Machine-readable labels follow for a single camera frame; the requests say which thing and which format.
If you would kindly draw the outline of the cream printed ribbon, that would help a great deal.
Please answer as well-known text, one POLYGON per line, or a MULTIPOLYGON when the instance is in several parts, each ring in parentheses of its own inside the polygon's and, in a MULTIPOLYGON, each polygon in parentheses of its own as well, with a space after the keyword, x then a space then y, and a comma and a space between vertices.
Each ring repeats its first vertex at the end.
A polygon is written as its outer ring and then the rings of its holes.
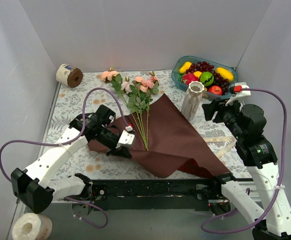
POLYGON ((223 155, 229 152, 236 144, 237 140, 233 136, 220 136, 220 137, 209 137, 203 139, 207 144, 223 143, 224 146, 217 151, 214 145, 210 146, 210 149, 215 156, 220 159, 223 155))

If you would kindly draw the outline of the red wrapping paper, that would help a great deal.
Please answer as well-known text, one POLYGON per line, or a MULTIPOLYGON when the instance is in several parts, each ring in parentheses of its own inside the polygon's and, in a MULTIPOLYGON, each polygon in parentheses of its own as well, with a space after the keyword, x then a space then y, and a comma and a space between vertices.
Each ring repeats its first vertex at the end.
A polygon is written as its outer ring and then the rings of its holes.
POLYGON ((208 179, 230 172, 166 94, 142 118, 148 120, 148 150, 136 132, 130 156, 117 159, 136 162, 159 178, 175 171, 208 179))

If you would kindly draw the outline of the pink artificial flower bunch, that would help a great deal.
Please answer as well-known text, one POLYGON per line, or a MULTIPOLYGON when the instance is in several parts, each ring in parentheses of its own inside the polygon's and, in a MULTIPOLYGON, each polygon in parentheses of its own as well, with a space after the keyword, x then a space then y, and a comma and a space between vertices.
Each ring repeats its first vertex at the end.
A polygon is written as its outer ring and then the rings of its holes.
POLYGON ((137 76, 131 80, 129 77, 122 77, 119 72, 111 68, 109 71, 104 71, 100 78, 103 82, 111 83, 120 98, 124 100, 144 148, 148 150, 150 103, 153 101, 153 95, 159 93, 160 84, 155 72, 151 71, 149 78, 137 76))

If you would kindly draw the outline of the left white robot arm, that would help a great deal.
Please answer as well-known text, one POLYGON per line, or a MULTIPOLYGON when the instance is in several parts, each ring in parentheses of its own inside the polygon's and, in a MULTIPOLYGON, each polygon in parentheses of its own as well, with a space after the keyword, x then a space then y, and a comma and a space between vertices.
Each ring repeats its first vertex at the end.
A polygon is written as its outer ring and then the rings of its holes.
POLYGON ((90 141, 108 148, 107 155, 130 158, 129 148, 135 142, 133 127, 113 133, 111 122, 116 114, 101 105, 96 112, 79 114, 50 148, 35 162, 21 170, 16 168, 10 175, 13 194, 33 213, 42 213, 52 201, 77 196, 87 200, 92 194, 92 181, 81 173, 65 179, 54 180, 58 170, 90 141))

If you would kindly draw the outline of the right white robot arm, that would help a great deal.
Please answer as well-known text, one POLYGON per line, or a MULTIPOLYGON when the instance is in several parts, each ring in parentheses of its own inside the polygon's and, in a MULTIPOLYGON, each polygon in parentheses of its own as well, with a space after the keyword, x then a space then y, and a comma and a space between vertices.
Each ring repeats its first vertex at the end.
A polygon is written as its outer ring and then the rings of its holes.
POLYGON ((235 148, 243 164, 252 176, 261 203, 269 210, 261 209, 230 174, 216 177, 212 194, 229 198, 244 218, 254 223, 252 236, 255 240, 291 240, 291 207, 285 190, 280 184, 278 158, 272 144, 264 137, 267 123, 264 111, 257 105, 241 106, 220 98, 202 105, 206 121, 224 123, 236 139, 235 148))

